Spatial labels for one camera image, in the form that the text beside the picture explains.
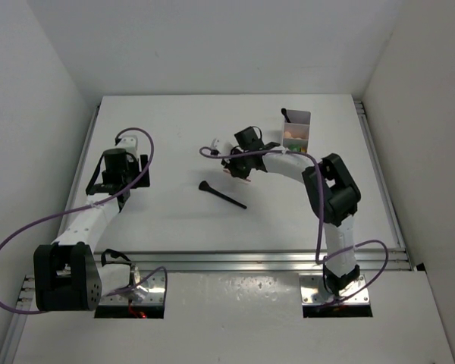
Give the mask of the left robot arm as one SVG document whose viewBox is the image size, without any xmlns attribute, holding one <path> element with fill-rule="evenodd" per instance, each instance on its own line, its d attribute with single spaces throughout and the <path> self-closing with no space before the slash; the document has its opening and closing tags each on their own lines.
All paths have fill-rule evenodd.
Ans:
<svg viewBox="0 0 455 364">
<path fill-rule="evenodd" d="M 49 245 L 33 254 L 37 308 L 45 312 L 93 311 L 101 298 L 128 287 L 131 262 L 97 265 L 94 251 L 135 188 L 149 187 L 149 158 L 125 148 L 102 153 L 86 186 L 86 208 Z"/>
</svg>

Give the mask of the white divided organizer box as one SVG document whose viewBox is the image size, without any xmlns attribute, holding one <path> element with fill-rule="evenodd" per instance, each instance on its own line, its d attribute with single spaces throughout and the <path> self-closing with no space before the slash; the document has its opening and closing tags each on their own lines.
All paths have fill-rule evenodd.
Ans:
<svg viewBox="0 0 455 364">
<path fill-rule="evenodd" d="M 291 151 L 307 152 L 311 112 L 282 108 L 283 127 L 281 145 Z"/>
</svg>

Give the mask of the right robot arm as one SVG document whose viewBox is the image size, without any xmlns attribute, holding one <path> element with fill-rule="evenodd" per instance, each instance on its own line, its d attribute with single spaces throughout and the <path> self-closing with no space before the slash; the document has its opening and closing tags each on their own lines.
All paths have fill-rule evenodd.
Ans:
<svg viewBox="0 0 455 364">
<path fill-rule="evenodd" d="M 221 164 L 232 177 L 247 179 L 257 170 L 288 177 L 305 187 L 319 220 L 315 260 L 323 265 L 325 289 L 338 296 L 360 273 L 353 226 L 361 193 L 343 159 L 332 153 L 318 161 L 279 143 L 264 143 L 253 127 L 234 136 L 237 145 L 219 152 L 224 156 Z"/>
</svg>

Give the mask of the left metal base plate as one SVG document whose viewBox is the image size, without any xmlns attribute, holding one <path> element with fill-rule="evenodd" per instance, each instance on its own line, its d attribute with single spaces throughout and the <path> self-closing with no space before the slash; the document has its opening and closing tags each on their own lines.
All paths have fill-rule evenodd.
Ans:
<svg viewBox="0 0 455 364">
<path fill-rule="evenodd" d="M 101 308 L 163 307 L 165 304 L 168 273 L 163 266 L 143 272 L 134 264 L 107 264 L 99 269 L 99 273 L 102 279 Z"/>
</svg>

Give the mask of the aluminium rail frame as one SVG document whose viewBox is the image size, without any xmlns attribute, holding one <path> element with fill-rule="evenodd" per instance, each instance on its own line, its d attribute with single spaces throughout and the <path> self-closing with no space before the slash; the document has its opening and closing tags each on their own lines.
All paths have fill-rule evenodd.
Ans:
<svg viewBox="0 0 455 364">
<path fill-rule="evenodd" d="M 356 255 L 360 268 L 365 272 L 374 272 L 380 264 L 385 264 L 387 271 L 411 271 L 412 263 L 378 164 L 364 104 L 346 95 L 106 96 L 96 107 L 89 124 L 67 204 L 72 207 L 83 200 L 80 188 L 86 182 L 86 161 L 92 155 L 107 121 L 112 122 L 114 129 L 119 129 L 120 122 L 125 120 L 125 114 L 113 114 L 121 106 L 128 111 L 137 110 L 152 117 L 157 111 L 182 111 L 189 105 L 204 105 L 210 118 L 220 124 L 228 111 L 249 105 L 249 119 L 263 126 L 267 130 L 267 137 L 275 138 L 280 129 L 278 116 L 275 115 L 278 103 L 295 103 L 298 108 L 310 112 L 307 122 L 312 129 L 323 134 L 336 133 L 337 147 L 358 156 L 356 169 L 365 175 L 358 180 L 358 184 L 367 191 L 367 209 L 358 222 L 358 233 L 362 237 L 382 233 L 389 239 L 388 249 L 370 246 L 361 249 Z M 293 234 L 292 237 L 295 244 L 278 240 L 272 247 L 235 247 L 224 242 L 220 246 L 192 246 L 185 249 L 167 244 L 159 248 L 136 246 L 132 240 L 128 240 L 124 250 L 131 253 L 134 261 L 144 269 L 164 265 L 174 273 L 228 272 L 240 275 L 269 271 L 321 272 L 315 263 L 316 244 L 308 241 L 307 234 Z"/>
</svg>

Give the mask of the metal base plate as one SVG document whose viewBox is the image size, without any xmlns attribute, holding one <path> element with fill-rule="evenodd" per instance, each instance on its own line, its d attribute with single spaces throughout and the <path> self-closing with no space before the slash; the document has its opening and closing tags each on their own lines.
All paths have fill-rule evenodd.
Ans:
<svg viewBox="0 0 455 364">
<path fill-rule="evenodd" d="M 364 275 L 349 283 L 344 289 L 339 291 L 336 297 L 325 289 L 321 274 L 299 275 L 301 300 L 304 306 L 323 306 L 328 305 L 334 300 L 349 306 L 369 305 L 369 290 L 366 288 L 366 278 Z"/>
<path fill-rule="evenodd" d="M 102 279 L 101 308 L 163 307 L 165 304 L 168 273 L 163 266 L 143 272 L 134 264 L 107 264 L 99 269 L 99 273 Z"/>
</svg>

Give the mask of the large black makeup brush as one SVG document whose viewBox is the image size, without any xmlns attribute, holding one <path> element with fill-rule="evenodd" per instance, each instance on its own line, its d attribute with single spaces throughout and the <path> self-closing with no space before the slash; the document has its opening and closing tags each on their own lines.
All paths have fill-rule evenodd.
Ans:
<svg viewBox="0 0 455 364">
<path fill-rule="evenodd" d="M 209 183 L 206 180 L 203 180 L 199 183 L 198 189 L 207 193 L 211 193 L 213 196 L 216 196 L 226 202 L 229 202 L 237 207 L 240 207 L 242 209 L 247 209 L 247 206 L 244 205 L 241 202 L 236 201 L 235 199 L 232 199 L 231 197 L 217 191 L 213 187 L 209 185 Z"/>
</svg>

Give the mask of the green tube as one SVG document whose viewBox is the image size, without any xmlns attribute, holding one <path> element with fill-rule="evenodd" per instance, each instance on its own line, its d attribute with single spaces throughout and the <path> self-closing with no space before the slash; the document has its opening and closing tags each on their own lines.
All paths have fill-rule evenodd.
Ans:
<svg viewBox="0 0 455 364">
<path fill-rule="evenodd" d="M 287 146 L 287 148 L 290 150 L 290 151 L 294 151 L 294 152 L 301 152 L 302 151 L 302 146 L 299 145 L 299 144 L 289 144 Z"/>
</svg>

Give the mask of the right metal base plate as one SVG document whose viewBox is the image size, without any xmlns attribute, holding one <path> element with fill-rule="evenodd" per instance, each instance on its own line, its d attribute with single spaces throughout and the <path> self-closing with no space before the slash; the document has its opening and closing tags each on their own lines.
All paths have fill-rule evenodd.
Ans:
<svg viewBox="0 0 455 364">
<path fill-rule="evenodd" d="M 344 289 L 339 291 L 336 297 L 325 289 L 321 274 L 299 275 L 301 300 L 304 306 L 323 306 L 328 305 L 334 300 L 349 306 L 369 305 L 369 290 L 366 288 L 366 278 L 364 275 L 349 283 Z"/>
</svg>

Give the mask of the black brush pink handle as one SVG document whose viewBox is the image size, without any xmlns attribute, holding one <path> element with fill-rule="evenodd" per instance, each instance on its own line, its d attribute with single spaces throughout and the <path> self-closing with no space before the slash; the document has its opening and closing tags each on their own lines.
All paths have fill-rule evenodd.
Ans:
<svg viewBox="0 0 455 364">
<path fill-rule="evenodd" d="M 289 115 L 287 113 L 287 109 L 286 108 L 282 108 L 281 109 L 281 114 L 284 116 L 285 122 L 287 124 L 291 124 L 291 119 L 289 118 Z"/>
</svg>

